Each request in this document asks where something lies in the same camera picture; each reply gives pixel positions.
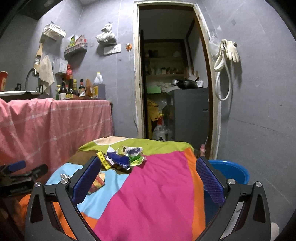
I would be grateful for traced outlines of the hanging beige towel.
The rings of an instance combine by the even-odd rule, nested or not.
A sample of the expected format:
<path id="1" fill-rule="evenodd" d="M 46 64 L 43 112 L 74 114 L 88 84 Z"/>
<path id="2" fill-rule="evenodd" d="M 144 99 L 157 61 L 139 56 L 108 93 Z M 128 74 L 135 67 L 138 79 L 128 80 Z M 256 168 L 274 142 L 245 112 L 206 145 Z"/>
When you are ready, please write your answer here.
<path id="1" fill-rule="evenodd" d="M 43 84 L 43 92 L 46 93 L 46 95 L 50 95 L 51 85 L 55 83 L 55 79 L 49 55 L 45 55 L 40 62 L 39 79 L 42 81 Z"/>

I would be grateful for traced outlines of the pink checked cloth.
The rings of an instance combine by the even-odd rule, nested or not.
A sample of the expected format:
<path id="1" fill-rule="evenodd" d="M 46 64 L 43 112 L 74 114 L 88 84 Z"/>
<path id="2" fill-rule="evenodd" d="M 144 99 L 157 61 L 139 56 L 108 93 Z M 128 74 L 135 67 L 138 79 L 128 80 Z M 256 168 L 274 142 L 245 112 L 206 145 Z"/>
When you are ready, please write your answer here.
<path id="1" fill-rule="evenodd" d="M 22 172 L 46 164 L 44 181 L 82 145 L 111 135 L 106 100 L 1 100 L 1 164 L 24 160 Z"/>

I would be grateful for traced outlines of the green white wrapper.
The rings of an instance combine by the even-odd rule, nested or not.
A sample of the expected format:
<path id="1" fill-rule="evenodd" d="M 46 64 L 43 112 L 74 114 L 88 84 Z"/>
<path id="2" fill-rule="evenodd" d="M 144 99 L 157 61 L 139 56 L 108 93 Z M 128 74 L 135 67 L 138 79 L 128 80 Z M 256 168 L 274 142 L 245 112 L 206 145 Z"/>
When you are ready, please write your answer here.
<path id="1" fill-rule="evenodd" d="M 128 157 L 129 165 L 135 167 L 141 165 L 145 160 L 145 156 L 142 151 L 142 147 L 122 146 L 119 149 L 119 154 Z"/>

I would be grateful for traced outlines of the green box on shelf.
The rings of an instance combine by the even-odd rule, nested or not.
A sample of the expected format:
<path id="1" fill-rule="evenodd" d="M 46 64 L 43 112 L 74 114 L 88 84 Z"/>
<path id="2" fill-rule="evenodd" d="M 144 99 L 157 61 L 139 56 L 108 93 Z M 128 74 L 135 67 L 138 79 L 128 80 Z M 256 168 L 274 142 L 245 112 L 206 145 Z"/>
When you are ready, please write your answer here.
<path id="1" fill-rule="evenodd" d="M 149 86 L 149 87 L 147 87 L 147 93 L 148 94 L 159 94 L 159 93 L 161 93 L 161 87 L 160 86 Z"/>

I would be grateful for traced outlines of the blue wrapper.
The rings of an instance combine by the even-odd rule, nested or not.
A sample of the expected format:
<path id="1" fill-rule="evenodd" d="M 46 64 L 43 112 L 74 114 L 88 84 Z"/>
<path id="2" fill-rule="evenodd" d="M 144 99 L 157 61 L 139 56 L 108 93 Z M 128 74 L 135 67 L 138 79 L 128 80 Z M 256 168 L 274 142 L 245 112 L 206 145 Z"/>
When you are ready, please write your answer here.
<path id="1" fill-rule="evenodd" d="M 130 160 L 129 157 L 119 155 L 115 152 L 108 152 L 107 153 L 108 158 L 110 158 L 115 164 L 121 166 L 122 168 L 125 168 L 126 170 L 130 169 Z"/>

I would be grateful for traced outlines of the yellow bag in closet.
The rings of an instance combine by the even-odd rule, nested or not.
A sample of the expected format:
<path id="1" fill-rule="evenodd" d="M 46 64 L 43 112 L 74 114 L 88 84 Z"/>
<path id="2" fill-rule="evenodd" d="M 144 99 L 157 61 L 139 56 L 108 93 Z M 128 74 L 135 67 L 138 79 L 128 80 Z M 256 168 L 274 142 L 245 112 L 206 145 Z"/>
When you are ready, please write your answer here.
<path id="1" fill-rule="evenodd" d="M 154 101 L 147 99 L 147 114 L 148 114 L 148 137 L 152 139 L 152 123 L 160 118 L 159 105 Z"/>

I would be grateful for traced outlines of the red snack wrapper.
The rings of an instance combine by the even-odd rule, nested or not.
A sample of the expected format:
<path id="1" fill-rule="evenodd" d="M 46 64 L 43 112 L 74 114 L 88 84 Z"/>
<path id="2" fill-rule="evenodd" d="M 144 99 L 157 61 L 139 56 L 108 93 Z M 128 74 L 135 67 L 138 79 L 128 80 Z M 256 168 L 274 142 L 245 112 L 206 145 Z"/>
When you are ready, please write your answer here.
<path id="1" fill-rule="evenodd" d="M 105 173 L 100 171 L 96 176 L 95 180 L 93 181 L 93 184 L 91 185 L 88 191 L 88 195 L 91 195 L 92 193 L 98 191 L 104 185 L 105 185 Z"/>

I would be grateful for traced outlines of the wall socket plate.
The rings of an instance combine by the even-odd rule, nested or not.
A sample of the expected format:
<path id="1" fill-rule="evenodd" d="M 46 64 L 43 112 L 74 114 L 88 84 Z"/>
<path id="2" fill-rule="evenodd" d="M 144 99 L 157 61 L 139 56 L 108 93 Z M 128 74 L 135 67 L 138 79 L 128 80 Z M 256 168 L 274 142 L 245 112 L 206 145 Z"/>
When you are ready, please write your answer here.
<path id="1" fill-rule="evenodd" d="M 111 45 L 104 48 L 104 55 L 111 55 L 121 52 L 121 44 Z"/>

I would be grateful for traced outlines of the black wok pan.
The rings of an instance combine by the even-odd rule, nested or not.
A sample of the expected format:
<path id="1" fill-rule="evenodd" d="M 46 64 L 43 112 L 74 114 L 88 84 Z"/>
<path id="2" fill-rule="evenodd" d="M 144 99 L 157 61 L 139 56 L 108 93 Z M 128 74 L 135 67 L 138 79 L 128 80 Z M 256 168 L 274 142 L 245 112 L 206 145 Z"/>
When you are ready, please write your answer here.
<path id="1" fill-rule="evenodd" d="M 178 88 L 185 90 L 185 89 L 196 89 L 198 88 L 198 83 L 197 81 L 199 80 L 199 78 L 195 79 L 195 80 L 191 80 L 191 79 L 173 79 L 171 81 L 171 84 L 173 86 L 177 86 Z"/>

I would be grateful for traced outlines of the white plastic bag on wall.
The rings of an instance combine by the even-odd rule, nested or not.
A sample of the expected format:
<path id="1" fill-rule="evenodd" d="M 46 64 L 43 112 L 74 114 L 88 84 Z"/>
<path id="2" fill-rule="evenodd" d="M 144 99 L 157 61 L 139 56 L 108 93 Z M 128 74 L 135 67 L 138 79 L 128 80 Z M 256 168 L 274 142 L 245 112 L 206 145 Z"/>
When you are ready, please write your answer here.
<path id="1" fill-rule="evenodd" d="M 100 45 L 115 45 L 117 44 L 117 39 L 115 34 L 112 32 L 112 23 L 107 23 L 101 29 L 101 33 L 95 38 Z"/>

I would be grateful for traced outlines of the wooden brush on wall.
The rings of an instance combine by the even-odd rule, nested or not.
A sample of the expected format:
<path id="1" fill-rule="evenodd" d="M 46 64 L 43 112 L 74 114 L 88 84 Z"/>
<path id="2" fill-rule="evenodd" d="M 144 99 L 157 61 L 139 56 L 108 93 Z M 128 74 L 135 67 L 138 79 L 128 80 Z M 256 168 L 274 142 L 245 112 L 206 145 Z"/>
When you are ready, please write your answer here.
<path id="1" fill-rule="evenodd" d="M 39 73 L 40 69 L 40 62 L 41 62 L 41 57 L 43 55 L 43 43 L 39 44 L 39 49 L 36 52 L 35 60 L 34 60 L 34 68 L 36 69 L 36 72 Z"/>

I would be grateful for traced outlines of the colourful patchwork table cloth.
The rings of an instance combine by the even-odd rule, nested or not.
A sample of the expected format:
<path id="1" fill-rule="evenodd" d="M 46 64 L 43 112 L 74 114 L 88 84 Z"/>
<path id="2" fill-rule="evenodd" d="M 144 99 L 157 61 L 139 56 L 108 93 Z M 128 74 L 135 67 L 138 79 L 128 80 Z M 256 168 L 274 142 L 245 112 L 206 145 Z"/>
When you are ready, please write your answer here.
<path id="1" fill-rule="evenodd" d="M 206 227 L 204 185 L 190 144 L 107 137 L 84 144 L 47 184 L 72 176 L 97 152 L 139 147 L 130 173 L 106 170 L 105 184 L 78 210 L 101 240 L 196 240 Z"/>

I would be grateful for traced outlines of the red paper cup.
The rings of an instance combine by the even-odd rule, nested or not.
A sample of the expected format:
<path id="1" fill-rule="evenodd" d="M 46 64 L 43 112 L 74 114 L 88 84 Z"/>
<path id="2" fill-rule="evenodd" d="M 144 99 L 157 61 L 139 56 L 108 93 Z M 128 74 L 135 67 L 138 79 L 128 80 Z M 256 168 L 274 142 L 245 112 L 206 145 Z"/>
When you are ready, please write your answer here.
<path id="1" fill-rule="evenodd" d="M 6 71 L 0 72 L 0 91 L 5 91 L 7 76 L 8 73 Z"/>

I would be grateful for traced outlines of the dark sauce bottle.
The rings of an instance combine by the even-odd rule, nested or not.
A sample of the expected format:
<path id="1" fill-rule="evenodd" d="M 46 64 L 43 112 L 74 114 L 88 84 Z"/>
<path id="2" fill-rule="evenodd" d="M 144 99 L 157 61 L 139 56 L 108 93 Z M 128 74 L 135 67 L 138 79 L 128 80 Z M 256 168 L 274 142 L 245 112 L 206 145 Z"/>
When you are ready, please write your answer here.
<path id="1" fill-rule="evenodd" d="M 62 79 L 62 83 L 59 90 L 59 99 L 64 100 L 66 98 L 67 88 L 64 78 Z"/>

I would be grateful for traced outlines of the yellow wrapper strip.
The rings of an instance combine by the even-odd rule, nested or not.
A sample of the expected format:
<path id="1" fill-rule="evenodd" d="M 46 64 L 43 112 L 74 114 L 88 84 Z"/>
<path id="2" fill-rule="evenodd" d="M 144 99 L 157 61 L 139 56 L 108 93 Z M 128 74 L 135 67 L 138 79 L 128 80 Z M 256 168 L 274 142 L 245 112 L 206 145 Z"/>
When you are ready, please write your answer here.
<path id="1" fill-rule="evenodd" d="M 96 153 L 97 157 L 99 158 L 102 166 L 104 167 L 105 170 L 108 170 L 111 168 L 111 165 L 109 164 L 109 162 L 107 161 L 107 159 L 105 158 L 105 155 L 102 153 L 102 151 L 99 151 Z"/>

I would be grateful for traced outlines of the white-capped large jug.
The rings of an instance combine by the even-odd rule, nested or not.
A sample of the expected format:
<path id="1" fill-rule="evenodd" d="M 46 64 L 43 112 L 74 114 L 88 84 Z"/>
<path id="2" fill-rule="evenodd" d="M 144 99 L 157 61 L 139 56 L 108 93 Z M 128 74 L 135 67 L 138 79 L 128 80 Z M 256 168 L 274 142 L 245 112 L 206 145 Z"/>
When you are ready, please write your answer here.
<path id="1" fill-rule="evenodd" d="M 96 77 L 92 84 L 92 97 L 96 99 L 106 100 L 105 84 L 100 72 L 97 72 Z"/>

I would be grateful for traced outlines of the grey cabinet in doorway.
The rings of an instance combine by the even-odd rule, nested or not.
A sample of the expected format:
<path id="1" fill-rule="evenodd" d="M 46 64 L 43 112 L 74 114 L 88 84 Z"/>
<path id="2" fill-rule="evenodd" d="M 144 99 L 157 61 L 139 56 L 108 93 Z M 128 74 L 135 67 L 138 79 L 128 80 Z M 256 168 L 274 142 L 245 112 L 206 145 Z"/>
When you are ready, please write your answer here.
<path id="1" fill-rule="evenodd" d="M 169 95 L 168 129 L 173 140 L 186 142 L 198 150 L 209 132 L 208 89 L 175 89 Z"/>

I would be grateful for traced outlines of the white wall basket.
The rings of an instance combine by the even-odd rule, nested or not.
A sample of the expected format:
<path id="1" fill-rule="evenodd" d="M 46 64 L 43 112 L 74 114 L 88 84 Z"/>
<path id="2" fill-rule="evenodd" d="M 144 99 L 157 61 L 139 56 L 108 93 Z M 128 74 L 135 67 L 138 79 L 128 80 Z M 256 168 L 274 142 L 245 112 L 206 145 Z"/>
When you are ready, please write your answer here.
<path id="1" fill-rule="evenodd" d="M 43 35 L 57 41 L 66 37 L 66 31 L 62 30 L 58 25 L 50 23 L 44 27 Z"/>

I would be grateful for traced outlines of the pink bottle on floor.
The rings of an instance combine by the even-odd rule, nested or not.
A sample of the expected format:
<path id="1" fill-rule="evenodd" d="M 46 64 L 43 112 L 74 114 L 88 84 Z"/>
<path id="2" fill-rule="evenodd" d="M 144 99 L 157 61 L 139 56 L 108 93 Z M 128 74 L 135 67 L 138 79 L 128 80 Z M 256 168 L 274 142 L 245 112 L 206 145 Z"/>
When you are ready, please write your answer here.
<path id="1" fill-rule="evenodd" d="M 201 157 L 204 157 L 205 154 L 206 154 L 205 145 L 204 144 L 201 144 L 201 147 L 200 147 L 200 156 Z"/>

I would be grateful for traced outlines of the white rubber glove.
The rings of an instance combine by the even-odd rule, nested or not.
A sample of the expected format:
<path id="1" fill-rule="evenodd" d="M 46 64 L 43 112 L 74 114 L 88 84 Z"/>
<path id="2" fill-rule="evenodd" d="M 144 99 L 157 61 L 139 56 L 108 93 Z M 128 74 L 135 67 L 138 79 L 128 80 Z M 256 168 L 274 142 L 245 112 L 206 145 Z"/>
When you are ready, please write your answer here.
<path id="1" fill-rule="evenodd" d="M 226 56 L 235 63 L 240 62 L 240 57 L 236 48 L 236 42 L 226 41 Z"/>

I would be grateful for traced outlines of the wall spice shelf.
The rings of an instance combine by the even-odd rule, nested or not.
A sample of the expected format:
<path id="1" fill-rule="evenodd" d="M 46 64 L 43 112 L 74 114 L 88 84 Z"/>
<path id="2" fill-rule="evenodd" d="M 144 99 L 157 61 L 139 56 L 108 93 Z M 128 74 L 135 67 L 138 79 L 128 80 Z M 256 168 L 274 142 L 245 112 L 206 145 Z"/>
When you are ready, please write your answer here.
<path id="1" fill-rule="evenodd" d="M 80 52 L 87 51 L 88 44 L 84 35 L 71 35 L 69 38 L 69 44 L 66 46 L 64 51 L 64 57 L 69 58 Z"/>

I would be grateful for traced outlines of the blue plastic bucket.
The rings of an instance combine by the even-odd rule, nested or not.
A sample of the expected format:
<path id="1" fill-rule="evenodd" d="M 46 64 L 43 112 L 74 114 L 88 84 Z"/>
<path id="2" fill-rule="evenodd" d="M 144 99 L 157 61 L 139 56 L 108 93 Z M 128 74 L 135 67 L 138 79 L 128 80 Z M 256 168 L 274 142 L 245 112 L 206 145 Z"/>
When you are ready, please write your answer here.
<path id="1" fill-rule="evenodd" d="M 217 170 L 219 170 L 226 179 L 234 179 L 239 184 L 248 184 L 249 172 L 240 164 L 224 161 L 224 160 L 209 160 L 209 163 Z M 206 226 L 210 223 L 214 215 L 217 213 L 219 205 L 215 204 L 210 197 L 209 192 L 204 187 L 205 199 L 205 221 Z"/>

